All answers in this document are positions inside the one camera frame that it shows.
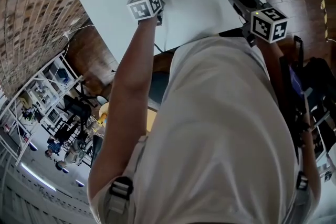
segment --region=brick wall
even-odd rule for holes
[[[6,96],[65,48],[65,31],[87,19],[79,0],[0,0],[0,84]]]

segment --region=metal rack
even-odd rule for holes
[[[19,164],[38,127],[44,122],[54,125],[60,119],[57,117],[59,112],[57,106],[63,106],[61,102],[64,95],[82,78],[72,70],[63,53],[64,51],[59,53],[36,72],[0,114],[0,143],[16,160],[16,165]],[[31,123],[24,121],[22,116],[24,104],[22,98],[19,98],[22,94],[25,94],[34,105],[32,105],[33,114],[40,114],[39,121],[34,120],[34,117]]]

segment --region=white t-shirt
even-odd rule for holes
[[[177,50],[134,178],[136,224],[283,221],[299,167],[264,67],[241,38]]]

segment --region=person in blue shirt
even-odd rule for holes
[[[51,135],[47,141],[48,149],[45,151],[45,156],[47,158],[51,158],[52,154],[58,153],[61,150],[64,142],[68,141],[71,135],[75,132],[78,127],[78,123],[76,122],[73,127],[68,129],[74,121],[75,116],[73,115],[68,119],[68,121],[55,133],[55,135]]]

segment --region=backpack strap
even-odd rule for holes
[[[135,203],[133,197],[133,179],[145,149],[147,136],[140,137],[135,146],[130,161],[122,174],[112,183],[108,201],[106,220],[108,224],[133,224],[135,218]]]

